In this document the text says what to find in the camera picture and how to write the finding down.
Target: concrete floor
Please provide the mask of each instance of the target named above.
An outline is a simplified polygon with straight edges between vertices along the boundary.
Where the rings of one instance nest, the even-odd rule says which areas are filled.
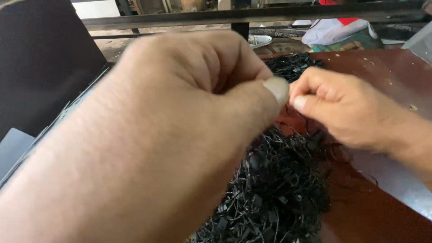
[[[292,21],[284,22],[257,22],[251,23],[251,27],[264,26],[283,26],[292,23]],[[230,24],[218,25],[203,25],[203,26],[173,26],[173,27],[158,27],[158,28],[142,28],[140,33],[158,33],[158,32],[180,32],[180,31],[197,31],[197,30],[212,30],[212,29],[229,29]],[[95,35],[125,35],[132,34],[130,29],[126,30],[107,30],[107,31],[90,31],[90,34]],[[131,43],[133,38],[124,39],[105,39],[95,40],[98,47],[101,49],[105,58],[108,61],[117,61],[125,48]],[[272,54],[272,53],[297,53],[309,51],[310,48],[303,44],[299,39],[292,38],[274,38],[273,42],[267,46],[254,49],[257,54]]]

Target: tangled black cord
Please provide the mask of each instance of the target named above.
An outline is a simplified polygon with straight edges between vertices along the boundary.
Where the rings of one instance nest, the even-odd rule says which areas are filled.
[[[320,242],[329,210],[321,133],[285,136],[266,130],[249,147],[222,203],[189,239],[199,243]]]

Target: black metal rail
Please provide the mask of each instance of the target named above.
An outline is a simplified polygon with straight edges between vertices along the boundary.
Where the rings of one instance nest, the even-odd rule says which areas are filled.
[[[422,1],[355,3],[83,19],[88,30],[422,14]]]

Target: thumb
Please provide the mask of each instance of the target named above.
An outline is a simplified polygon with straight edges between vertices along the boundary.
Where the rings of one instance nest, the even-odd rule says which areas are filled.
[[[302,115],[322,121],[325,114],[329,114],[329,103],[316,95],[299,95],[292,102],[292,106]]]
[[[226,128],[230,128],[227,131],[235,132],[242,143],[250,143],[274,123],[288,99],[289,84],[281,77],[235,86],[223,97],[223,120]]]

